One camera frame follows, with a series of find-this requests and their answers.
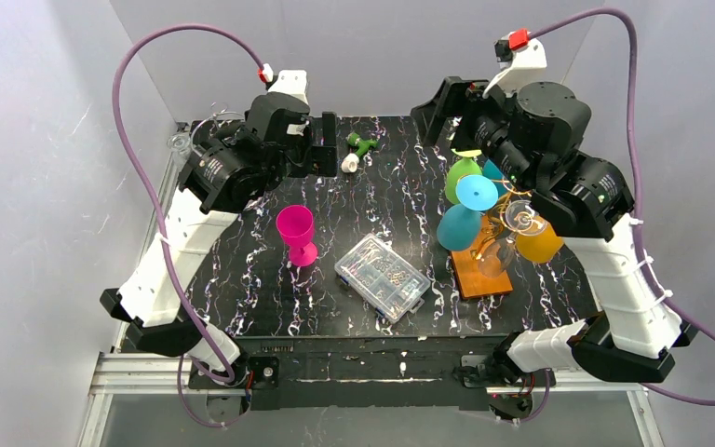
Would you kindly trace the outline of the green plastic wine glass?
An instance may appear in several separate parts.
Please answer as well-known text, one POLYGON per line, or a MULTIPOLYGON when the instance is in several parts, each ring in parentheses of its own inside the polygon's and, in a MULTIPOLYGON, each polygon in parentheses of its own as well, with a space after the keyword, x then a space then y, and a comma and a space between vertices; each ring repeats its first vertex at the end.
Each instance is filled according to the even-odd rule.
POLYGON ((459 204, 460 200, 456 195, 456 187, 462 178, 469 175, 481 175, 482 168, 477 162, 477 157, 481 155, 479 149, 452 149, 456 155, 456 161, 449 169, 446 176, 445 197, 453 205, 459 204))

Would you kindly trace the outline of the blue plastic wine glass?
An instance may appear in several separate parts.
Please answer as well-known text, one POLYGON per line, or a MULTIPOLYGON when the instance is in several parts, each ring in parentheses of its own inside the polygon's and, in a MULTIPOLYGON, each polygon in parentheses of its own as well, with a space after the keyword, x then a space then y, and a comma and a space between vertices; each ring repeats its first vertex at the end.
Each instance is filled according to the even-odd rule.
POLYGON ((465 251, 478 237, 482 213, 498 201, 494 183, 479 174, 467 175, 455 186, 458 204, 443 215, 437 229, 438 243, 448 251, 465 251))

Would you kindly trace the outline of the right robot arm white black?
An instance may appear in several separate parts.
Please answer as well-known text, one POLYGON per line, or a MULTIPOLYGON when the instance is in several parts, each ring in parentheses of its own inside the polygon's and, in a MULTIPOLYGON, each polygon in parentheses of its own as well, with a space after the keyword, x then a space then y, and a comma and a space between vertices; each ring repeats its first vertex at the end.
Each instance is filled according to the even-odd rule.
POLYGON ((580 149, 591 116, 559 83, 533 82, 508 94, 458 76, 411 110, 422 144, 436 143, 455 118, 452 147, 480 150, 530 194, 533 210, 577 257, 599 304, 590 318, 508 335, 488 366, 506 379, 578 368, 605 382, 658 384, 674 368, 671 349, 696 336, 645 281, 650 261, 636 251, 634 200, 620 169, 580 149))

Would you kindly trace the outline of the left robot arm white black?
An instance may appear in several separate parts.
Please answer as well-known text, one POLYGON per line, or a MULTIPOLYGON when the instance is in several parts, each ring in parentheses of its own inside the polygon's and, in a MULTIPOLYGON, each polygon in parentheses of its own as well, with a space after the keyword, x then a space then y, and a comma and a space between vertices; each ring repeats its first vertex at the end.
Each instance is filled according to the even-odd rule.
POLYGON ((189 133, 177 189, 154 239, 129 279, 101 296, 112 318, 128 324, 138 350, 189 356, 224 384, 236 379, 241 351, 225 332, 201 318, 186 295, 212 246, 251 201, 286 178, 337 173, 334 112, 319 118, 283 93, 254 99, 244 118, 200 122, 189 133))

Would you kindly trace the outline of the magenta plastic wine glass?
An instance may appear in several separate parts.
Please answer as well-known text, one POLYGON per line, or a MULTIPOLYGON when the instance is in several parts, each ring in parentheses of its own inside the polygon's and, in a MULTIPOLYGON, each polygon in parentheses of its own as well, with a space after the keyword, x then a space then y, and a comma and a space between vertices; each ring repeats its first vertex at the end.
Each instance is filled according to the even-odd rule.
POLYGON ((318 256, 314 244, 315 222, 310 209, 303 205, 290 205, 276 217, 276 228, 289 247, 290 262, 298 267, 311 265, 318 256))

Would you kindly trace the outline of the teal plastic wine glass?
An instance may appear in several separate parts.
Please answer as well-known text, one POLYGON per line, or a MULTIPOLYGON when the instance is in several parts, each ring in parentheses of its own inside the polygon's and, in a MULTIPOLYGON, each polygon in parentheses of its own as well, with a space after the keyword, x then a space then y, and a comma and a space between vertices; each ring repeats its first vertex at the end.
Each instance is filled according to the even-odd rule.
POLYGON ((506 178, 504 174, 491 160, 487 160, 485 162, 482 169, 482 175, 492 182, 499 197, 502 197, 508 193, 508 189, 506 188, 506 178))

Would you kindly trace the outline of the clear wine glass on gold rack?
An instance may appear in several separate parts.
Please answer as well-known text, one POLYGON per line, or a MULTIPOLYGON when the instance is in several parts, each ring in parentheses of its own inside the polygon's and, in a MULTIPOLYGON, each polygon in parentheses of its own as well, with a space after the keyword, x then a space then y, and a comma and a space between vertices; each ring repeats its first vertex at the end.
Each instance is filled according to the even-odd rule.
POLYGON ((479 272, 486 278, 498 278, 516 257, 516 236, 534 235, 547 223, 525 198, 507 198, 495 205, 485 217, 488 227, 482 229, 479 247, 473 253, 479 272))

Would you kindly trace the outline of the orange plastic wine glass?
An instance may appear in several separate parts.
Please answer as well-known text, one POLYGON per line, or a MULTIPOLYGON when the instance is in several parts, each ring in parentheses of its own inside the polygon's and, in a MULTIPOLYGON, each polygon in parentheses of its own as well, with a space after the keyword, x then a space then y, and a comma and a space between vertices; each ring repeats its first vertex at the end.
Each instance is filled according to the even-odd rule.
POLYGON ((543 229, 534 235, 518 234, 515 244, 517 252, 535 264, 550 262, 564 246, 563 239, 556 234, 550 223, 546 223, 543 229))

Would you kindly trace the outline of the green white toy drill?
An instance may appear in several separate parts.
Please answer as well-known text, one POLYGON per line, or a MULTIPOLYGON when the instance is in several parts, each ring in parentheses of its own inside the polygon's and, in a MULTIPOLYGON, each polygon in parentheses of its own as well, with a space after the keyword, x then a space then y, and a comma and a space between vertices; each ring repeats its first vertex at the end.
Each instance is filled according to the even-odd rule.
POLYGON ((343 159, 341 171, 343 173, 354 173, 358 170, 358 165, 364 155, 371 149, 377 147, 376 140, 367 140, 360 137, 356 132, 351 132, 347 136, 347 144, 351 152, 343 159))

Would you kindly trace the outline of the clear plastic screw box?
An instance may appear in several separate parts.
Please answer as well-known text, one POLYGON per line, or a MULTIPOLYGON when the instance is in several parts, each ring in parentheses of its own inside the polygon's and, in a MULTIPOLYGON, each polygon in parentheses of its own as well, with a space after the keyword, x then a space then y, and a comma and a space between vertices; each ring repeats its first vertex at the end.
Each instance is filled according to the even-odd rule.
POLYGON ((351 287, 388 322, 395 324, 424 303, 431 280, 374 234, 368 234, 334 265, 351 287))

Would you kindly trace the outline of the clear glass left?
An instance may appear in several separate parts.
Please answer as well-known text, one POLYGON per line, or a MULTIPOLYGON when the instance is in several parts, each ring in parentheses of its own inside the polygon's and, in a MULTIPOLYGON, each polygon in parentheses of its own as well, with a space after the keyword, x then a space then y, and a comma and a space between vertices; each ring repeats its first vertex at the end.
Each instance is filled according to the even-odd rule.
POLYGON ((192 153, 192 138, 188 132, 178 132, 171 135, 167 141, 171 151, 171 160, 176 169, 182 169, 192 153))

